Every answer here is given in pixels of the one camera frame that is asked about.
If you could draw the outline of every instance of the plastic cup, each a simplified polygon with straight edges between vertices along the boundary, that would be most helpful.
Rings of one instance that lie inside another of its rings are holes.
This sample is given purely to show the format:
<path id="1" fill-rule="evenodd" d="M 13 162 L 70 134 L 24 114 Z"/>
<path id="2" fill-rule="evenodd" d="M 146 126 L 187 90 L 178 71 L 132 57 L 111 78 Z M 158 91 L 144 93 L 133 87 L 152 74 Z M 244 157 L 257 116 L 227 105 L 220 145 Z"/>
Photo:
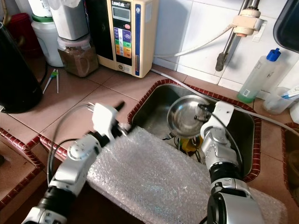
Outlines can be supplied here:
<path id="1" fill-rule="evenodd" d="M 266 98 L 263 103 L 264 109 L 273 115 L 281 114 L 289 105 L 292 104 L 293 100 L 282 98 L 282 94 L 287 92 L 288 88 L 277 87 L 270 95 Z"/>

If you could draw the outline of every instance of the electrical cord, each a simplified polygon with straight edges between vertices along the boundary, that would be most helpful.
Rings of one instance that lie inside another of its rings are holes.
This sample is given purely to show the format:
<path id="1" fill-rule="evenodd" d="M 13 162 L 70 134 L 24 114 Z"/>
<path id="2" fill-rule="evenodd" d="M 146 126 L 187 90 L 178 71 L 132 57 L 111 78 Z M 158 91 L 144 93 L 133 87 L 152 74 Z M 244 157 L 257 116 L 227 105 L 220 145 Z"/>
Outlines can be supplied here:
<path id="1" fill-rule="evenodd" d="M 234 27 L 232 24 L 229 24 L 223 31 L 221 31 L 216 37 L 212 38 L 211 40 L 205 42 L 204 44 L 200 44 L 197 45 L 193 48 L 190 48 L 188 50 L 184 50 L 182 52 L 176 53 L 176 54 L 171 54 L 171 55 L 155 55 L 155 57 L 159 57 L 159 58 L 164 58 L 164 57 L 178 57 L 178 56 L 182 56 L 182 55 L 186 55 L 189 54 L 191 52 L 194 52 L 196 50 L 198 50 L 199 48 L 207 45 L 208 43 L 216 40 L 217 38 L 219 38 L 220 36 L 222 36 L 223 34 L 225 34 L 226 32 L 228 32 L 232 27 Z"/>
<path id="2" fill-rule="evenodd" d="M 50 168 L 49 168 L 49 173 L 51 173 L 53 176 L 54 176 L 54 172 L 53 172 L 53 167 L 54 167 L 54 157 L 55 157 L 55 154 L 56 154 L 56 151 L 59 149 L 59 147 L 61 147 L 62 144 L 66 143 L 66 142 L 69 142 L 69 141 L 76 141 L 77 139 L 66 139 L 62 142 L 60 142 L 57 147 L 53 150 L 53 159 L 50 161 Z"/>
<path id="3" fill-rule="evenodd" d="M 217 103 L 217 102 L 218 102 L 218 101 L 215 100 L 214 98 L 209 97 L 209 96 L 206 96 L 206 95 L 204 95 L 204 94 L 202 94 L 202 93 L 200 93 L 200 92 L 197 92 L 196 90 L 190 88 L 188 85 L 186 85 L 186 84 L 184 84 L 184 83 L 178 81 L 177 79 L 175 79 L 175 78 L 173 78 L 173 77 L 171 77 L 171 76 L 169 76 L 169 75 L 166 75 L 165 73 L 162 73 L 162 72 L 157 71 L 157 70 L 155 70 L 155 69 L 151 69 L 151 71 L 152 71 L 152 72 L 155 72 L 155 73 L 157 73 L 157 74 L 159 74 L 159 75 L 161 75 L 161 76 L 164 76 L 164 77 L 166 77 L 166 78 L 171 79 L 172 81 L 174 81 L 174 82 L 180 84 L 181 86 L 183 86 L 183 87 L 186 88 L 187 90 L 191 91 L 192 93 L 194 93 L 194 94 L 196 94 L 196 95 L 198 95 L 198 96 L 200 96 L 200 97 L 202 97 L 202 98 L 204 98 L 204 99 L 210 100 L 210 101 L 212 101 L 212 102 L 214 102 L 214 103 Z M 271 118 L 265 117 L 265 116 L 260 115 L 260 114 L 257 114 L 257 113 L 253 113 L 253 112 L 250 112 L 250 111 L 246 111 L 246 110 L 241 109 L 241 108 L 236 107 L 236 106 L 234 106 L 234 109 L 235 109 L 236 111 L 240 111 L 240 112 L 242 112 L 242 113 L 246 113 L 246 114 L 249 114 L 249 115 L 251 115 L 251 116 L 254 116 L 254 117 L 257 117 L 257 118 L 266 120 L 266 121 L 268 121 L 268 122 L 270 122 L 270 123 L 273 123 L 273 124 L 275 124 L 275 125 L 281 126 L 281 127 L 283 127 L 284 129 L 286 129 L 286 130 L 292 132 L 293 134 L 295 134 L 295 135 L 297 135 L 297 136 L 299 137 L 299 133 L 296 132 L 294 129 L 292 129 L 292 128 L 290 128 L 289 126 L 287 126 L 287 125 L 285 125 L 285 124 L 282 124 L 282 123 L 280 123 L 280 122 L 278 122 L 278 121 L 276 121 L 276 120 L 273 120 L 273 119 L 271 119 Z"/>
<path id="4" fill-rule="evenodd" d="M 200 105 L 198 104 L 198 106 L 202 109 L 202 110 L 205 110 L 208 114 L 210 114 L 211 116 L 213 116 L 222 126 L 223 128 L 225 129 L 226 133 L 228 134 L 228 136 L 230 137 L 230 139 L 232 140 L 234 146 L 236 147 L 236 150 L 238 151 L 238 154 L 239 154 L 239 160 L 240 160 L 240 167 L 243 166 L 243 159 L 242 159 L 242 155 L 241 155 L 241 152 L 240 152 L 240 149 L 236 143 L 236 141 L 234 140 L 233 136 L 231 135 L 231 133 L 229 132 L 229 130 L 226 128 L 225 124 L 213 113 L 209 112 L 207 110 L 206 107 L 204 107 L 203 105 Z"/>
<path id="5" fill-rule="evenodd" d="M 54 145 L 55 145 L 55 141 L 56 141 L 56 138 L 58 136 L 58 132 L 60 130 L 60 127 L 61 125 L 63 124 L 63 122 L 71 115 L 73 114 L 76 110 L 78 109 L 81 109 L 83 107 L 87 107 L 89 110 L 93 111 L 93 106 L 91 104 L 82 104 L 82 105 L 77 105 L 73 108 L 71 108 L 62 118 L 61 120 L 59 121 L 55 131 L 54 131 L 54 136 L 53 136 L 53 140 L 52 140 L 52 144 L 51 144 L 51 148 L 50 148 L 50 151 L 49 151 L 49 155 L 48 155 L 48 163 L 47 163 L 47 182 L 48 182 L 48 185 L 50 184 L 50 181 L 52 180 L 53 178 L 53 174 L 52 172 L 50 172 L 50 169 L 51 169 L 51 161 L 54 159 Z"/>
<path id="6" fill-rule="evenodd" d="M 43 82 L 45 81 L 45 79 L 46 79 L 46 77 L 47 77 L 47 74 L 48 74 L 48 63 L 46 62 L 46 64 L 45 64 L 45 73 L 44 73 L 44 75 L 43 75 L 41 81 L 39 82 L 39 85 L 42 85 L 42 84 L 43 84 Z"/>
<path id="7" fill-rule="evenodd" d="M 207 216 L 204 217 L 199 224 L 204 224 L 207 221 Z"/>

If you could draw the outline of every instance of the bubble wrap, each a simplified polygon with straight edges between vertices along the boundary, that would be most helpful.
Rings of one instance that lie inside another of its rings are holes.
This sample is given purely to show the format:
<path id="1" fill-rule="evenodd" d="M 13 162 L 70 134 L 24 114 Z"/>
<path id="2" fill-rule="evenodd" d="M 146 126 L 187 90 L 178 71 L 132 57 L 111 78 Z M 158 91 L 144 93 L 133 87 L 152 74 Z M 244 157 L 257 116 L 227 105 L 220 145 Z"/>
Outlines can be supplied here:
<path id="1" fill-rule="evenodd" d="M 198 224 L 206 216 L 211 184 L 206 166 L 140 127 L 102 149 L 87 181 L 147 224 Z M 252 192 L 266 223 L 286 221 L 281 202 Z"/>

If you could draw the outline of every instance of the digital display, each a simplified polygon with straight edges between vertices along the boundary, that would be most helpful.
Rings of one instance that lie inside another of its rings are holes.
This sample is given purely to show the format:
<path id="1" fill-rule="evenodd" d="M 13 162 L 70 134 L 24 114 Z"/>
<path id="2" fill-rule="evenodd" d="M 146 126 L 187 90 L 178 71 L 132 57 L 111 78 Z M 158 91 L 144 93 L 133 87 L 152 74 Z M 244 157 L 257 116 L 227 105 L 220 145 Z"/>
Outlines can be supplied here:
<path id="1" fill-rule="evenodd" d="M 113 7 L 113 16 L 120 19 L 123 18 L 126 21 L 130 20 L 130 10 Z"/>

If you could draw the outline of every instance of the stainless steel sink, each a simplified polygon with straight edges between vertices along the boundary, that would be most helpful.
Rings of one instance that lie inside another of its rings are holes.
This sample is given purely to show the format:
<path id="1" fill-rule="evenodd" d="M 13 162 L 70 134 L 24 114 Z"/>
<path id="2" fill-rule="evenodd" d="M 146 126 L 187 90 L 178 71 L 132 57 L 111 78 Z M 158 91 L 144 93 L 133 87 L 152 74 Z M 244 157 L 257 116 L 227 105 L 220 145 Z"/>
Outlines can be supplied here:
<path id="1" fill-rule="evenodd" d="M 174 85 L 158 86 L 133 117 L 132 124 L 138 125 L 158 138 L 169 132 L 166 117 L 170 106 L 180 97 L 194 95 L 189 90 Z M 234 111 L 228 130 L 234 137 L 243 157 L 243 175 L 250 173 L 252 167 L 255 123 L 250 115 Z"/>

